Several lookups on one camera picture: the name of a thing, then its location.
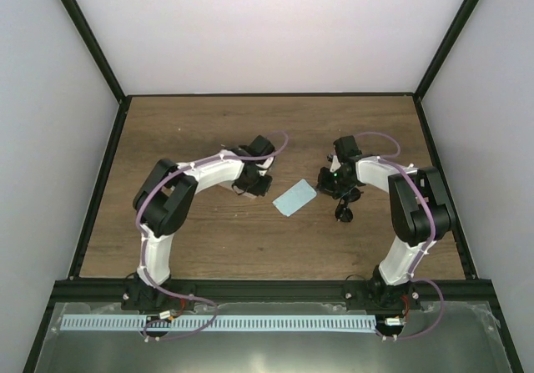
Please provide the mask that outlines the light blue cleaning cloth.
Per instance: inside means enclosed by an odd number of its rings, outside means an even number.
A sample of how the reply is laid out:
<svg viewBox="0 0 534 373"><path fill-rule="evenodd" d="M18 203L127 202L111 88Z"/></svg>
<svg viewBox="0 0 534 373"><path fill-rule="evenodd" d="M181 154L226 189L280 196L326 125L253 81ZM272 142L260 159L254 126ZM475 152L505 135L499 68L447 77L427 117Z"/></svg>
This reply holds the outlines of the light blue cleaning cloth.
<svg viewBox="0 0 534 373"><path fill-rule="evenodd" d="M283 216L290 217L316 196L316 190L305 179L301 179L276 198L272 204Z"/></svg>

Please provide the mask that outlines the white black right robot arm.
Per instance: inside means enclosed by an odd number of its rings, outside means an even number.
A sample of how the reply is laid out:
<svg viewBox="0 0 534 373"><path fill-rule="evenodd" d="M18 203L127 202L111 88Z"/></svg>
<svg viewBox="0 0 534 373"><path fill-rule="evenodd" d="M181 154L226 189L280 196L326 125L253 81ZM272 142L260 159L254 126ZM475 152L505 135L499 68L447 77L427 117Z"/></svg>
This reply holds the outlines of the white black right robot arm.
<svg viewBox="0 0 534 373"><path fill-rule="evenodd" d="M402 166L381 155L364 154L353 136L340 137L321 168L316 188L338 201L335 217L349 223L350 204L361 187L371 185L389 195L395 238L387 256L368 280L373 303L388 309L408 293L416 268L428 251L456 225L443 178L434 167Z"/></svg>

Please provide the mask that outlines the pink glasses case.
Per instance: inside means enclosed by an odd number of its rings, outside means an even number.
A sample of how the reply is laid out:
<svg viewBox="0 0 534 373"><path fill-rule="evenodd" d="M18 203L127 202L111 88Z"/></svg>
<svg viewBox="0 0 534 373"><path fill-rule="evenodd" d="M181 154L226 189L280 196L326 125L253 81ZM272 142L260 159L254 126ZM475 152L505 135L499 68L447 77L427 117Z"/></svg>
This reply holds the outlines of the pink glasses case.
<svg viewBox="0 0 534 373"><path fill-rule="evenodd" d="M250 199L255 199L257 195L252 192L252 189L257 182L258 170L255 167L254 162L244 161L243 170L239 177L235 180L224 181L222 184L219 184L219 187L231 190L238 196L245 196Z"/></svg>

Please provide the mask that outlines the black sunglasses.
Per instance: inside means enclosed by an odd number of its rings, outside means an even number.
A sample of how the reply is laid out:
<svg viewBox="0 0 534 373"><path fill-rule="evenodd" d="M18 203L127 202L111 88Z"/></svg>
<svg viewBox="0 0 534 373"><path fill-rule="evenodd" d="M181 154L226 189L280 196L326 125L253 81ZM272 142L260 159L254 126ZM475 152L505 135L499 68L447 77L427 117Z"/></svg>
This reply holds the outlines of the black sunglasses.
<svg viewBox="0 0 534 373"><path fill-rule="evenodd" d="M340 197L335 209L335 217L338 222L350 223L352 221L354 215L350 209L350 204L359 200L360 197L361 191L356 187L350 189Z"/></svg>

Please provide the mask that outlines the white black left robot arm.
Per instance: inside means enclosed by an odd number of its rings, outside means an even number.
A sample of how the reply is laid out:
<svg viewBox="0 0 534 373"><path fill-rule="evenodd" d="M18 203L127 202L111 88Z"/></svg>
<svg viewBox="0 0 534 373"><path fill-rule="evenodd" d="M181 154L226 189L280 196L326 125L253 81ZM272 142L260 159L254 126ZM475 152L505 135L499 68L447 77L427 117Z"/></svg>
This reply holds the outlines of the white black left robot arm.
<svg viewBox="0 0 534 373"><path fill-rule="evenodd" d="M196 194L220 186L250 198L267 194L269 171L277 155L264 136L248 145L222 149L188 163L161 159L133 199L135 225L141 236L139 266L125 290L132 308L164 308L170 300L170 251Z"/></svg>

